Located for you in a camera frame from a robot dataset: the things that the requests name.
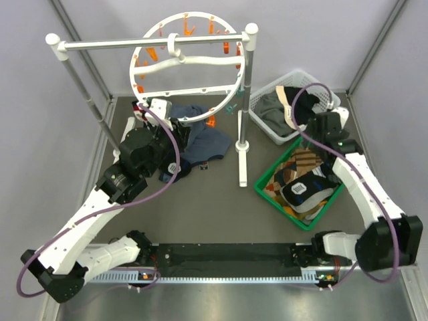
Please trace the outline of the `black grip sock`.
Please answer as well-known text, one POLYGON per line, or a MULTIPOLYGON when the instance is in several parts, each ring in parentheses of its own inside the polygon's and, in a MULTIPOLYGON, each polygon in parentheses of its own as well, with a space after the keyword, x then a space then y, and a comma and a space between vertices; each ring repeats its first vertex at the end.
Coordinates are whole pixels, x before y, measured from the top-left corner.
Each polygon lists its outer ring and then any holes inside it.
POLYGON ((192 166, 190 162, 187 160, 180 158, 179 165, 177 165, 177 162, 174 158, 167 158, 162 162, 162 164, 159 167, 159 181, 168 183, 175 172, 177 172, 177 175, 174 179, 174 183, 178 182, 183 177, 186 177, 192 170, 192 166))
POLYGON ((303 213, 329 198, 336 184, 327 178, 307 173, 280 189, 280 194, 297 212, 303 213))

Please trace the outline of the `santa sock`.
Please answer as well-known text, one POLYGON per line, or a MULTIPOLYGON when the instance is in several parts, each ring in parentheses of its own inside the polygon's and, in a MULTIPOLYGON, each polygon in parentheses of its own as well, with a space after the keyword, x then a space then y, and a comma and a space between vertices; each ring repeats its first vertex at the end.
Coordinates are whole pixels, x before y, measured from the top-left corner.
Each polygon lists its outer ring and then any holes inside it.
POLYGON ((136 117, 141 115, 141 109, 139 108, 137 101, 132 102, 132 108, 133 108, 134 115, 136 117))
POLYGON ((146 113, 144 112, 144 111, 142 111, 141 112, 141 121, 142 121, 142 123, 143 123, 143 127, 144 128, 148 128, 148 129, 151 129, 152 128, 152 125, 151 125, 151 123, 148 121, 148 119, 147 119, 147 117, 146 117, 146 113))

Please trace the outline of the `white round clip hanger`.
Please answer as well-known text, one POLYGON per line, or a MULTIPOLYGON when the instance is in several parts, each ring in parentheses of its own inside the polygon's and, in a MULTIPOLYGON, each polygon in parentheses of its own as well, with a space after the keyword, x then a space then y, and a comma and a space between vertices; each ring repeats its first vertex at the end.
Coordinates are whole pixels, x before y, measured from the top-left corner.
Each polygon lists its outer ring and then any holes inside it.
MULTIPOLYGON (((184 12, 184 14, 186 14, 187 16, 185 19, 179 18, 174 22, 171 22, 162 26, 161 28, 159 28, 153 33, 152 37, 153 38, 167 37, 170 33, 177 33, 179 35, 184 35, 186 31, 190 32, 192 35, 195 35, 195 36, 225 32, 225 28, 222 25, 215 22, 210 22, 207 19, 192 17, 190 15, 192 12, 200 12, 200 11, 184 12)), ((237 56, 239 55, 239 52, 241 49, 235 42, 189 44, 189 45, 180 45, 179 48, 186 56, 211 56, 211 57, 222 57, 222 58, 227 56, 237 56)), ((140 50, 140 54, 137 59, 137 64, 138 66, 150 66, 157 62, 167 60, 169 58, 170 56, 169 56, 168 50, 164 46, 156 46, 150 49, 142 48, 140 50)), ((231 85, 235 83, 239 66, 210 66, 210 65, 185 65, 185 66, 168 68, 146 76, 145 75, 137 76, 135 77, 134 82, 138 84, 140 91, 144 93, 163 92, 166 90, 184 90, 188 88, 211 87, 213 85, 211 85, 208 82, 207 77, 201 75, 201 72, 211 73, 211 72, 215 72, 216 69, 218 68, 222 68, 222 69, 236 68, 237 69, 236 75, 231 78, 230 84, 223 84, 218 86, 231 85)), ((131 83, 132 83, 132 80, 130 80, 130 86, 133 91, 134 88, 131 83)), ((212 92, 208 94, 222 94, 224 98, 227 95, 225 92, 212 92)), ((144 101, 150 102, 151 100, 152 98, 148 98, 144 101)))

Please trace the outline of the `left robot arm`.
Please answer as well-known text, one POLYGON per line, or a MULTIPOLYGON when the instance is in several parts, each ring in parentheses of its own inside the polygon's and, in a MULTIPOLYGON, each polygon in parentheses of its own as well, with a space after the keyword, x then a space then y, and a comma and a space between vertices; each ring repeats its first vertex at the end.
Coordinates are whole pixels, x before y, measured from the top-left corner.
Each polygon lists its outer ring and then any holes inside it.
POLYGON ((168 156, 185 150, 190 134, 191 127, 176 119, 169 125, 129 130, 119 145, 118 160, 101 175, 76 214, 51 241, 23 253, 25 269, 53 300, 71 300, 90 280, 123 264, 150 261, 151 242, 139 231, 95 250, 86 247, 146 189, 147 178, 168 156))

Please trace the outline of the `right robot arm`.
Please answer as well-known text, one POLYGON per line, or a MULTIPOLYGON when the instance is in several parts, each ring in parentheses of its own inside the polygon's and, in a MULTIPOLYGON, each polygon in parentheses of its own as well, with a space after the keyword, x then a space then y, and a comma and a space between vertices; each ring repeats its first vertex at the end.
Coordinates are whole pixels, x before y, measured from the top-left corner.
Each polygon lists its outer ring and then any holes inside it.
POLYGON ((322 265, 337 255, 357 261, 365 272, 413 265, 423 232, 418 216, 407 216, 386 194, 366 161, 360 145, 344 129, 346 112, 323 112, 309 119, 310 149, 346 187, 365 230, 361 235, 341 231, 316 234, 312 257, 322 265))

